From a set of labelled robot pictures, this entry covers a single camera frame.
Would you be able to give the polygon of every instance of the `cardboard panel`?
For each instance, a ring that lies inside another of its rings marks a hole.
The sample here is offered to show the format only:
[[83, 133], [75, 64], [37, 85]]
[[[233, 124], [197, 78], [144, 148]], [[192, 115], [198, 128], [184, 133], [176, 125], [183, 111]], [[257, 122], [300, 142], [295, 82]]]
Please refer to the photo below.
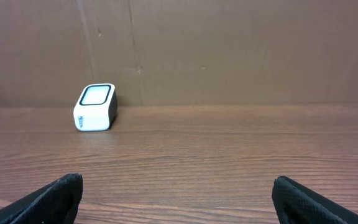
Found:
[[120, 105], [141, 105], [141, 68], [137, 63], [128, 0], [82, 1], [100, 83], [113, 83]]
[[145, 105], [358, 101], [358, 1], [131, 5]]
[[0, 106], [74, 106], [93, 82], [75, 0], [0, 0]]

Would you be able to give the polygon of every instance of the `cardboard backdrop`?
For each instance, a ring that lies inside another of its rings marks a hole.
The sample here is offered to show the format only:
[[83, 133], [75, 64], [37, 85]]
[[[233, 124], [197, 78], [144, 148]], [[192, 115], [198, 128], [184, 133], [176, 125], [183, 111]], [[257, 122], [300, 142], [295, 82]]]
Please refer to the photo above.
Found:
[[358, 101], [355, 0], [0, 0], [0, 106]]

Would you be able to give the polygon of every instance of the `white cube device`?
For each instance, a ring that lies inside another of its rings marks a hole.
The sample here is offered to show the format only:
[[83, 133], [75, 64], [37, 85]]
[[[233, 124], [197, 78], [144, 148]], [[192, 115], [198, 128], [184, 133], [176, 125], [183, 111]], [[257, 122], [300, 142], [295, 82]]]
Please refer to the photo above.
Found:
[[92, 84], [85, 87], [74, 107], [75, 126], [80, 131], [109, 129], [117, 115], [116, 87], [113, 84]]

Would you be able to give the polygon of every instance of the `brown wood grain surface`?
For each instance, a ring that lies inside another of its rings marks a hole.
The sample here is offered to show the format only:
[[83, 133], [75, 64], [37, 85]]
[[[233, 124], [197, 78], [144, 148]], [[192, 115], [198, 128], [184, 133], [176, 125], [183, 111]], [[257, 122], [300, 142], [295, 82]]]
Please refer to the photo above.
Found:
[[70, 172], [77, 223], [278, 223], [280, 175], [358, 213], [358, 104], [121, 107], [94, 133], [0, 108], [0, 208]]

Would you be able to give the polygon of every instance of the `wooden table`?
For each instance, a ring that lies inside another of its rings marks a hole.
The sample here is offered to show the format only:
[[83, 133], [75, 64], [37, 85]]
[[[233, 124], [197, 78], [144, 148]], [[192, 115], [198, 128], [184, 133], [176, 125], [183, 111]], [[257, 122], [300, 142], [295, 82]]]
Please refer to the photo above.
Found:
[[0, 208], [71, 172], [77, 223], [278, 223], [280, 175], [358, 213], [358, 104], [121, 107], [93, 133], [0, 108]]

